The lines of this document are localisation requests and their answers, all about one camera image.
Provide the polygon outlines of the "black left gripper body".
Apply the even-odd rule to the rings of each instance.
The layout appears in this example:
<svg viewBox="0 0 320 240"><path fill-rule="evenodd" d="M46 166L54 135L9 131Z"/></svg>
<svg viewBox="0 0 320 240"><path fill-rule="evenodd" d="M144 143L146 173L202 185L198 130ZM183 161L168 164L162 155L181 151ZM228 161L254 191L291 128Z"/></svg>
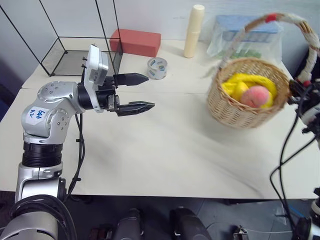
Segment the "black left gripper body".
<svg viewBox="0 0 320 240"><path fill-rule="evenodd" d="M102 85L96 91L97 100L101 109L108 112L119 111L119 96L116 94L118 88L118 75L106 76Z"/></svg>

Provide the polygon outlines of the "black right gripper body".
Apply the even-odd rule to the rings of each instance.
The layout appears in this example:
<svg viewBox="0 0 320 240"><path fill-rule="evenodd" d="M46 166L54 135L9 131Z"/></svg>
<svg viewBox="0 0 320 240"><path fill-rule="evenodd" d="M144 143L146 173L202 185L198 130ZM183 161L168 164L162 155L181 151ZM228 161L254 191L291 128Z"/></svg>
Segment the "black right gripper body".
<svg viewBox="0 0 320 240"><path fill-rule="evenodd" d="M289 105L298 105L296 112L302 117L308 110L320 103L320 79L314 81L289 81Z"/></svg>

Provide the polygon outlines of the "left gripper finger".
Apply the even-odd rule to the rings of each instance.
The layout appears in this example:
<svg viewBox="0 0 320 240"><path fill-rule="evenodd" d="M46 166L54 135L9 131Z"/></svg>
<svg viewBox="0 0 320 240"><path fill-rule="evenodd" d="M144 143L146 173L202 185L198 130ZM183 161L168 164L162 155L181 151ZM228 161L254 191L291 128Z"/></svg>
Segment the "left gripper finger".
<svg viewBox="0 0 320 240"><path fill-rule="evenodd" d="M132 101L124 105L119 104L115 112L118 117L138 115L146 111L149 111L154 106L155 106L155 103L152 103L152 102Z"/></svg>
<svg viewBox="0 0 320 240"><path fill-rule="evenodd" d="M137 86L147 82L149 78L140 73L115 74L113 76L115 85L118 86Z"/></svg>

